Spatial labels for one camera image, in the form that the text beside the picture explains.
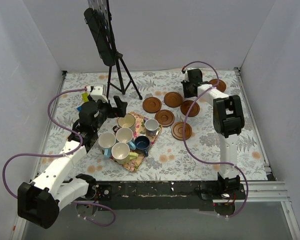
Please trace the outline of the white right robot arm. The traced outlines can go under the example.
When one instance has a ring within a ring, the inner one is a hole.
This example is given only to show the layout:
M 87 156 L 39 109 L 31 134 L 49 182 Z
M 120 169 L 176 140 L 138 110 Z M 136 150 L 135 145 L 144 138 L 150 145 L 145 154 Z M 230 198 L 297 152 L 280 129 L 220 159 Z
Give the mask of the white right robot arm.
M 204 99 L 213 109 L 213 127 L 219 137 L 220 160 L 211 162 L 219 165 L 217 180 L 208 189 L 214 195 L 227 199 L 240 190 L 239 168 L 237 167 L 237 142 L 245 126 L 241 98 L 238 95 L 225 94 L 220 89 L 220 79 L 214 83 L 203 81 L 202 71 L 198 68 L 182 68 L 185 74 L 181 82 L 185 98 L 196 97 L 186 112 L 189 116 L 192 108 L 199 99 Z

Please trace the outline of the brown wooden coaster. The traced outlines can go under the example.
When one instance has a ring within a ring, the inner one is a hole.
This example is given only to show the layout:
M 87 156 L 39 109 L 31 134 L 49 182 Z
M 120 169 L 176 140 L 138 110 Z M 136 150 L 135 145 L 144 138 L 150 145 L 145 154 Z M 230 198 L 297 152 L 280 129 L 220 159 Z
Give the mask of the brown wooden coaster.
M 169 127 L 175 121 L 175 116 L 170 110 L 159 110 L 154 117 L 162 127 Z
M 184 122 L 183 121 L 179 121 L 173 124 L 173 126 L 171 127 L 171 134 L 172 136 L 177 139 L 182 141 L 184 138 L 184 134 L 185 134 L 185 139 L 188 140 L 191 136 L 192 136 L 192 127 L 186 123 L 185 124 L 185 130 L 184 130 Z
M 180 110 L 183 115 L 186 115 L 188 110 L 190 109 L 193 100 L 185 100 L 181 105 L 180 105 Z M 188 114 L 188 117 L 195 117 L 199 114 L 200 112 L 200 106 L 198 103 L 195 103 L 194 106 L 192 107 L 191 111 Z
M 178 92 L 168 92 L 164 96 L 164 103 L 171 108 L 177 108 L 183 103 L 183 96 Z
M 154 114 L 162 107 L 162 102 L 156 97 L 147 97 L 142 103 L 143 109 L 147 113 Z
M 211 80 L 209 81 L 209 83 L 210 83 L 211 85 L 215 85 L 216 83 L 218 83 L 218 85 L 216 86 L 216 88 L 217 88 L 217 90 L 219 90 L 219 91 L 222 92 L 222 93 L 224 93 L 225 90 L 226 90 L 226 88 L 227 88 L 226 83 L 225 83 L 223 80 L 221 80 L 221 79 L 219 79 L 219 80 L 218 80 L 217 78 L 211 79 Z

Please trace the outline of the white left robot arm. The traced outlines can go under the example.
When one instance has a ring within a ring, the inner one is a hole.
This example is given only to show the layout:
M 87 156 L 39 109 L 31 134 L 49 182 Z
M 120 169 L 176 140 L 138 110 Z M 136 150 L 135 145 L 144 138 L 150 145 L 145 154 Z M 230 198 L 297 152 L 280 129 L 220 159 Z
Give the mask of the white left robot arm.
M 50 228 L 60 211 L 78 198 L 93 199 L 96 180 L 80 173 L 69 183 L 65 178 L 76 164 L 87 155 L 98 140 L 98 130 L 107 119 L 124 117 L 127 102 L 114 97 L 116 107 L 102 100 L 87 101 L 81 105 L 78 120 L 56 158 L 39 176 L 30 183 L 22 183 L 17 190 L 17 214 L 44 229 Z

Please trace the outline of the white mug light blue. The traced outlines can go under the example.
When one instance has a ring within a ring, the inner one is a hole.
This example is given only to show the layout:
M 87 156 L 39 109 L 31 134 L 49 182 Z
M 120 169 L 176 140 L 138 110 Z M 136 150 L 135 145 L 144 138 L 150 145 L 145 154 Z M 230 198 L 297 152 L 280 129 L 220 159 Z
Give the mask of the white mug light blue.
M 98 137 L 98 144 L 106 158 L 112 156 L 112 147 L 117 143 L 116 136 L 111 132 L 105 132 Z

